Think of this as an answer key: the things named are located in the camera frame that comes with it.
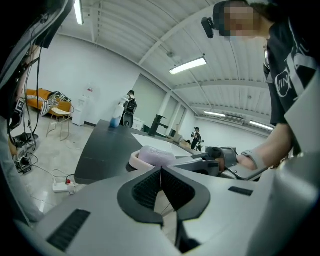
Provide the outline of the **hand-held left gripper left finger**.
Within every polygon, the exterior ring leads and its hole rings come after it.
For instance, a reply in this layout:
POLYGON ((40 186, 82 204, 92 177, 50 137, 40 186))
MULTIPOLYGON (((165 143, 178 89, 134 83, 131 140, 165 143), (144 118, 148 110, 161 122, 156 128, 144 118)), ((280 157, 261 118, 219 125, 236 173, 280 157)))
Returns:
POLYGON ((117 194, 125 183, 144 175, 136 170, 122 176, 87 185, 68 196, 34 227, 14 223, 37 251, 46 256, 177 256, 179 250, 163 233, 159 224, 139 223, 118 205, 117 194), (68 224, 75 210, 90 213, 65 251, 52 246, 49 237, 68 224))

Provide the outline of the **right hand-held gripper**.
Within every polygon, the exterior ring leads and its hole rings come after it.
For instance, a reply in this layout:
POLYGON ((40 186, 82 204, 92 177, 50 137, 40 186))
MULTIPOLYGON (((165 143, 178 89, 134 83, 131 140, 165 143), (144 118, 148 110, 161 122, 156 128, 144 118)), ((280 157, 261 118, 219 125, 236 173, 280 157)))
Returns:
POLYGON ((182 170, 208 175, 218 176, 220 173, 219 162, 213 159, 223 159, 223 175, 230 179, 254 181, 258 179, 264 171, 268 169, 263 159, 254 151, 247 150, 241 155, 251 158, 255 164, 255 170, 250 170, 237 161, 237 152, 231 147, 207 147, 205 153, 177 158, 172 164, 182 170))

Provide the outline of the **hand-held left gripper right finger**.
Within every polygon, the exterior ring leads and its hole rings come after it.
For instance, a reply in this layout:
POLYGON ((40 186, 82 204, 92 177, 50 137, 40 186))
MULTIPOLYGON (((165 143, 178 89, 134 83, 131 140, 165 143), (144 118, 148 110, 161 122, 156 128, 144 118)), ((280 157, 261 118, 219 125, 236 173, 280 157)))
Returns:
POLYGON ((177 223, 164 256, 312 256, 319 254, 320 156, 303 154, 265 171, 257 182, 180 170, 210 201, 177 223))

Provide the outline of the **person's right hand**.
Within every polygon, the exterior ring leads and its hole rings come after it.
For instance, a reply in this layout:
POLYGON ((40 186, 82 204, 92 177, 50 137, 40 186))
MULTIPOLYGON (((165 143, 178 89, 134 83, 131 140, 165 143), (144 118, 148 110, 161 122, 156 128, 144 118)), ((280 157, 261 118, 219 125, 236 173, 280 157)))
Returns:
POLYGON ((251 160, 251 158, 244 156, 242 154, 237 156, 237 162, 240 165, 242 165, 250 170, 256 169, 256 166, 255 166, 254 162, 251 160))

